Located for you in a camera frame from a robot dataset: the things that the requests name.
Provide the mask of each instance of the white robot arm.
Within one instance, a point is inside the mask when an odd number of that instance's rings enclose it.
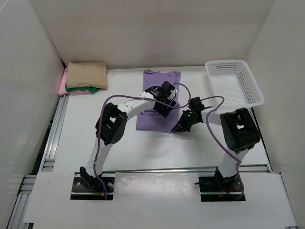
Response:
[[[96,176],[102,174],[103,165],[108,153],[113,144],[117,143],[123,137],[128,120],[141,112],[151,109],[166,117],[171,111],[171,108],[169,108],[168,105],[173,107],[176,104],[174,98],[178,92],[179,91],[171,83],[165,81],[160,87],[151,87],[145,90],[145,92],[139,96],[143,98],[142,100],[129,100],[120,105],[108,103],[105,106],[102,114],[102,124],[100,125],[99,119],[95,126],[97,129],[95,145],[89,161],[84,167],[80,168],[80,176],[87,189],[91,190]],[[100,139],[98,139],[99,126],[101,126]]]
[[[220,125],[223,128],[227,144],[226,154],[215,171],[213,184],[208,185],[214,191],[228,190],[230,185],[238,179],[238,166],[244,156],[260,141],[256,125],[246,108],[230,113],[221,109],[212,112],[215,108],[204,107],[199,97],[190,100],[189,108],[183,111],[172,132],[190,132],[191,126],[205,122],[208,114],[209,124]]]

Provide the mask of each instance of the white plastic basket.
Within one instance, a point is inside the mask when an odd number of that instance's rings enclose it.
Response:
[[[205,64],[214,95],[224,97],[222,108],[251,108],[264,103],[264,97],[245,61],[209,61]]]

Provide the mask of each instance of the white platform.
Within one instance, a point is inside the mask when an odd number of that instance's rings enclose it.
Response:
[[[117,174],[113,201],[70,200],[73,173],[37,175],[33,229],[284,229],[296,226],[280,175],[242,173],[245,202],[200,202],[196,173]]]
[[[70,95],[57,148],[54,172],[79,171],[79,168],[87,163],[95,141],[95,124],[104,100],[114,94],[140,95],[143,70],[109,70],[107,91]],[[180,71],[180,82],[189,87],[192,97],[205,98],[212,95],[204,66],[152,68],[152,70]],[[188,94],[184,88],[180,87],[180,89],[179,103],[185,104]],[[126,99],[123,98],[111,100],[115,104],[125,101]],[[216,105],[212,101],[205,101],[204,104]],[[194,125],[190,133],[182,134],[136,131],[135,127],[136,117],[127,123],[121,141],[112,147],[104,170],[215,167],[223,158],[223,150],[212,139],[205,124]],[[222,128],[212,125],[212,129],[225,144]],[[268,159],[262,142],[255,145],[242,163],[242,165],[266,164]]]

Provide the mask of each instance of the white wall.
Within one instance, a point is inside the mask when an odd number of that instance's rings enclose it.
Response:
[[[241,59],[274,0],[30,0],[66,63],[109,68]]]
[[[0,228],[31,172],[63,72],[28,0],[0,0]]]
[[[305,1],[276,0],[246,55],[265,104],[255,109],[273,169],[305,228]]]

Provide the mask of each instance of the folded clothes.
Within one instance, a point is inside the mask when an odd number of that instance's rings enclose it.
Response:
[[[87,90],[89,92],[97,92],[99,90],[99,88],[96,87],[73,87],[73,88],[69,88],[67,87],[67,84],[65,84],[65,88],[67,92],[73,92],[76,90]]]
[[[179,83],[181,73],[172,71],[170,73],[153,72],[144,70],[143,73],[143,91],[152,86],[161,86],[164,81],[170,83]],[[175,106],[180,106],[178,103],[178,95],[174,99],[177,103]],[[137,115],[136,130],[144,131],[161,131],[171,133],[171,129],[177,124],[179,118],[179,109],[172,109],[165,118],[154,110],[144,111]]]
[[[69,63],[67,88],[96,87],[107,89],[105,62]]]
[[[61,86],[58,90],[58,95],[62,96],[64,94],[88,94],[88,90],[76,90],[68,92],[66,90],[66,81],[67,81],[67,74],[68,74],[68,68],[65,69],[65,72],[63,73],[62,80],[61,80]]]

